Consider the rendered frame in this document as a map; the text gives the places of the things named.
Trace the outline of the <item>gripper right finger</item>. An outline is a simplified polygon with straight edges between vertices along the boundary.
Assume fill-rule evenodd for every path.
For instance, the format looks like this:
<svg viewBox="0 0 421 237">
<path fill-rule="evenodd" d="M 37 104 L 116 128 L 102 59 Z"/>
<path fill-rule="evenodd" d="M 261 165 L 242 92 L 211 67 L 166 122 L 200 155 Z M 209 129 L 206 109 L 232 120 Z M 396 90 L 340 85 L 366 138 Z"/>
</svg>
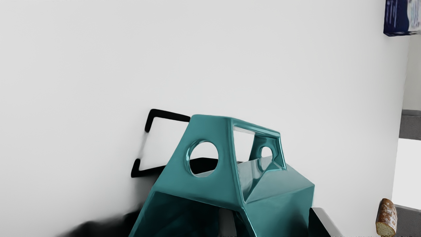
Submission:
<svg viewBox="0 0 421 237">
<path fill-rule="evenodd" d="M 309 237 L 343 237 L 324 209 L 311 207 L 309 210 Z"/>
</svg>

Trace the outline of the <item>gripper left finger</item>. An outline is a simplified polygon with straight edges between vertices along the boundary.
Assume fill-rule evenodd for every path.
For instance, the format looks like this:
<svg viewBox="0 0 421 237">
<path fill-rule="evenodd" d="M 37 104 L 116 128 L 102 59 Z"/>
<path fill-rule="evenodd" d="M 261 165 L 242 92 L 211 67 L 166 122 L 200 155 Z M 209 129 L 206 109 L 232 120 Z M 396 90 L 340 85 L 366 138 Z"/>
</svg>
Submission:
<svg viewBox="0 0 421 237">
<path fill-rule="evenodd" d="M 218 212 L 218 237 L 237 237 L 232 210 L 220 208 Z"/>
</svg>

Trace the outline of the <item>brown bread loaf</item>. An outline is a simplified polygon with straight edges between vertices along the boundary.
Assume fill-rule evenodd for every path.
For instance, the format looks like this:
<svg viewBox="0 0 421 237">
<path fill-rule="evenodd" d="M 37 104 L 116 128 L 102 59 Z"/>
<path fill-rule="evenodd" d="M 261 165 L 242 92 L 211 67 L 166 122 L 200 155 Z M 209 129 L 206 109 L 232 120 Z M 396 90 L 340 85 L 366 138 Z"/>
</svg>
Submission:
<svg viewBox="0 0 421 237">
<path fill-rule="evenodd" d="M 397 230 L 397 211 L 394 203 L 383 198 L 376 217 L 376 231 L 381 237 L 394 237 Z"/>
</svg>

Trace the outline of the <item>dark blue printed carton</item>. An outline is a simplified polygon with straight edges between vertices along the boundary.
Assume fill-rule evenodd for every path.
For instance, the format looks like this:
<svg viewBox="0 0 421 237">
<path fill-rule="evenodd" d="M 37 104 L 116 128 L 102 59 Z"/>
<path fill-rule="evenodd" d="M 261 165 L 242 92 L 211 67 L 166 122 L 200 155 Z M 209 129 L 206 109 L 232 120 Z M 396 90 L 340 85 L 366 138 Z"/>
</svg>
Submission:
<svg viewBox="0 0 421 237">
<path fill-rule="evenodd" d="M 383 33 L 389 37 L 421 35 L 421 0 L 385 0 Z"/>
</svg>

